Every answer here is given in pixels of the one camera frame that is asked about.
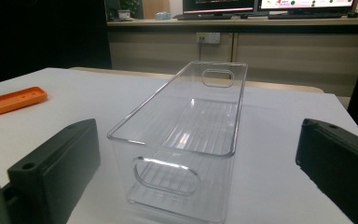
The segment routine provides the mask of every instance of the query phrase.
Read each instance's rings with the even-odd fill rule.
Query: keyboard
[[[270,14],[269,20],[307,20],[307,19],[339,19],[340,13],[315,13],[315,14]]]
[[[183,15],[177,18],[179,21],[211,21],[211,20],[231,20],[231,16],[214,15]]]

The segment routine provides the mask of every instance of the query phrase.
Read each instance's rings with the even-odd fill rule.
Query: white table
[[[0,186],[7,169],[69,124],[96,119],[102,165],[68,223],[148,222],[125,203],[106,134],[167,79],[47,68],[0,83],[0,94],[39,86],[46,102],[0,115]],[[227,224],[351,223],[295,164],[304,118],[358,127],[332,94],[245,87]]]

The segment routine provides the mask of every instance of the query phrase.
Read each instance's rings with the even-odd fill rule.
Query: transparent container
[[[246,71],[189,63],[108,133],[130,203],[225,221]]]

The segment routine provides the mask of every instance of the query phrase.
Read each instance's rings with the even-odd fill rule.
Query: oval handle cutout
[[[135,158],[132,163],[136,180],[149,189],[191,196],[199,188],[199,175],[186,166],[144,157]]]
[[[234,74],[229,70],[205,69],[202,72],[202,82],[209,87],[228,88],[234,83]]]

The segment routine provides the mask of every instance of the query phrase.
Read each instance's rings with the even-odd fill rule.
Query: electrical outlet
[[[197,43],[220,44],[220,33],[197,33]]]

